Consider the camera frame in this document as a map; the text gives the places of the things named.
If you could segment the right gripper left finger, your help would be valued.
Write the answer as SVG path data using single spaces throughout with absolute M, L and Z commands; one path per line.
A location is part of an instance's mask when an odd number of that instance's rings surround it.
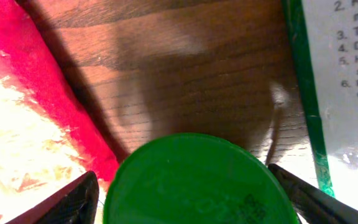
M 98 200 L 96 174 L 88 171 L 7 224 L 93 224 Z

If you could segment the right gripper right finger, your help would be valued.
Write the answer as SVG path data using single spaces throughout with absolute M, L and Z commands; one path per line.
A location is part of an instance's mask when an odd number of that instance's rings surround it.
M 336 200 L 284 168 L 269 164 L 294 209 L 309 223 L 358 224 L 358 210 Z

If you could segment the orange red snack pouch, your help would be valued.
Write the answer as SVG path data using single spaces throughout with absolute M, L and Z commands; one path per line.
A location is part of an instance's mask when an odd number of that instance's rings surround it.
M 99 185 L 101 223 L 118 166 L 28 13 L 0 1 L 0 223 L 89 170 Z

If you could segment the green lid white jar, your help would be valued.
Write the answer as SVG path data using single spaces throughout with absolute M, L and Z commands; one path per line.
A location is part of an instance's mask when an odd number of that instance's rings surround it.
M 252 154 L 221 138 L 182 133 L 144 144 L 120 165 L 103 222 L 292 224 L 298 217 Z

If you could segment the green snack packet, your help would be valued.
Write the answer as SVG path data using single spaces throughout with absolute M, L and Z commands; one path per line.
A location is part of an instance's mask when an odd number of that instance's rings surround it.
M 358 210 L 358 0 L 284 0 L 319 188 Z

